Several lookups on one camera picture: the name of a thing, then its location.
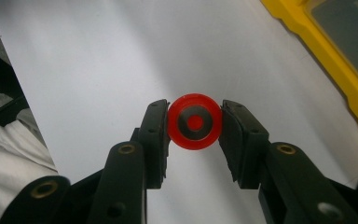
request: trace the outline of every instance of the red ring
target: red ring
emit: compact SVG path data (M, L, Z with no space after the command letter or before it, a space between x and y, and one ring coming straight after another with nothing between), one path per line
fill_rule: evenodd
M177 125L177 120L183 110L199 105L204 107L212 117L213 127L209 134L200 140L184 137ZM176 145L190 150L199 150L210 146L222 132L222 111L220 106L210 97L199 93L191 93L177 99L168 110L168 135Z

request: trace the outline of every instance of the red object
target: red object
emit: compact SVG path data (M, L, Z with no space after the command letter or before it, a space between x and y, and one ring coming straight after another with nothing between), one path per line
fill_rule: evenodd
M191 106L205 108L212 117L213 127L210 132L200 140L191 140L185 137L178 128L178 119L185 109ZM191 131L202 128L204 120L201 116L193 115L187 121L187 127ZM210 146L222 132L222 111L220 106L210 97L198 93L184 95L177 99L168 110L168 135L179 147L191 150L199 150Z

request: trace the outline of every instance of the table surface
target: table surface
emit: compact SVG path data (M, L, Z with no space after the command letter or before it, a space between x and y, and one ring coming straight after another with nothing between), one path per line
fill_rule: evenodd
M0 1L0 36L61 175L103 168L148 104L190 92L241 103L270 141L301 147L329 178L358 180L358 124L298 38L258 0ZM217 143L170 144L150 223L263 223Z

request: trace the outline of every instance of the white cloth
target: white cloth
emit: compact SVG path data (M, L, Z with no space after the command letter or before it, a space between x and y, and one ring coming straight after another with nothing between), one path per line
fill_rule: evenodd
M30 182L57 175L48 149L18 120L0 126L0 217Z

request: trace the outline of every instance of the yellow tray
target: yellow tray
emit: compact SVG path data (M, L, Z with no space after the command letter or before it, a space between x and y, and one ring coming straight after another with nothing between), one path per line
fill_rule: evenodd
M358 25L352 22L355 21L352 17L356 17L358 22L358 0L261 0L261 2L273 17L281 19L289 30L302 38L345 93L350 109L358 118L358 52L356 53ZM342 31L348 28L344 27L348 26L346 21L352 23L352 28L356 31L348 30L347 35L342 35ZM331 29L338 30L341 34L334 34ZM347 36L357 39L343 40Z

